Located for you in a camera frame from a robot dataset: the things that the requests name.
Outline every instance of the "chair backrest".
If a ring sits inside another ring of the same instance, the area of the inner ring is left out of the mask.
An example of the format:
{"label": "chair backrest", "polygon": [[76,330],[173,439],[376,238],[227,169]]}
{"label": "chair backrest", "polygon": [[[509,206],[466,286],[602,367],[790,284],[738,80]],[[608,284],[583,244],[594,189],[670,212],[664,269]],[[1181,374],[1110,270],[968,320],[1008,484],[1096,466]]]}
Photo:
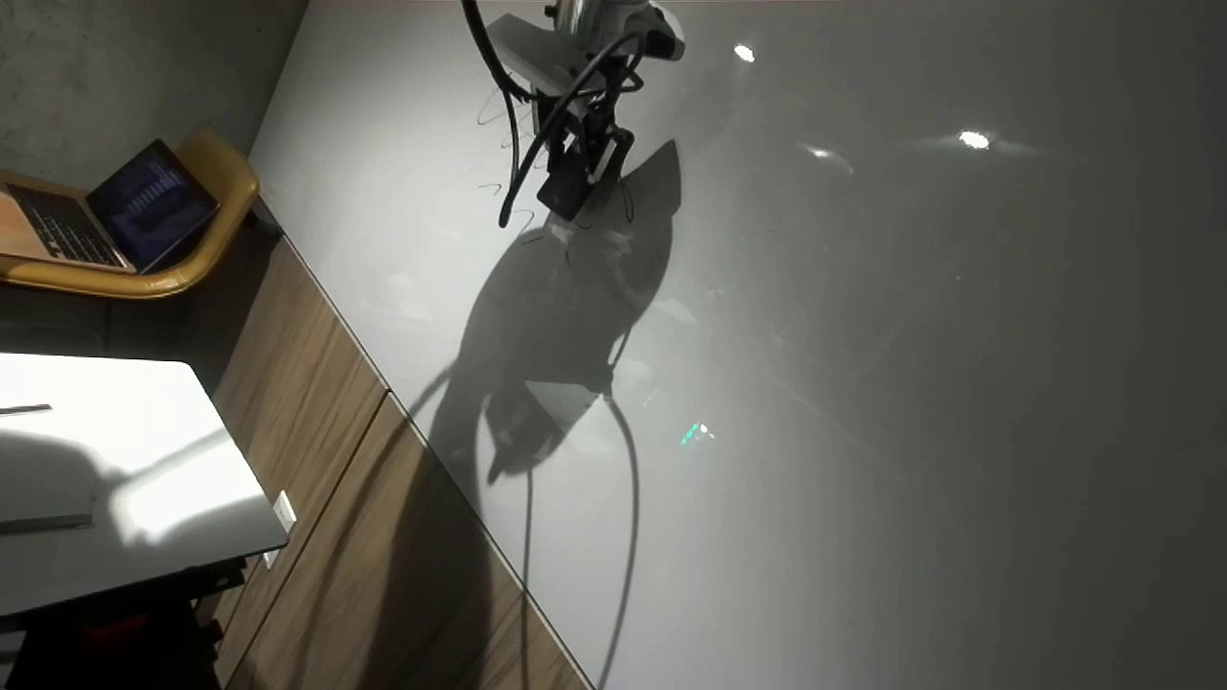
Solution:
{"label": "chair backrest", "polygon": [[227,256],[233,235],[257,201],[263,183],[248,162],[224,135],[213,129],[195,129],[192,136],[186,136],[177,158],[219,201],[215,222],[199,235],[188,256],[141,275],[4,256],[0,284],[95,300],[173,300],[192,292]]}

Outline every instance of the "white desk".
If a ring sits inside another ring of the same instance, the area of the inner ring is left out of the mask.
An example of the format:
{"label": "white desk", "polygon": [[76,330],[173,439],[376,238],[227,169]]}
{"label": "white desk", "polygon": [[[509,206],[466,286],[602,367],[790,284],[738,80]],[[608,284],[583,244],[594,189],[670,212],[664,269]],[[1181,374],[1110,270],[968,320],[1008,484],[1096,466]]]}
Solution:
{"label": "white desk", "polygon": [[0,407],[12,403],[50,410],[0,415],[0,439],[70,449],[95,476],[95,500],[86,523],[0,531],[0,619],[283,543],[188,364],[0,352]]}

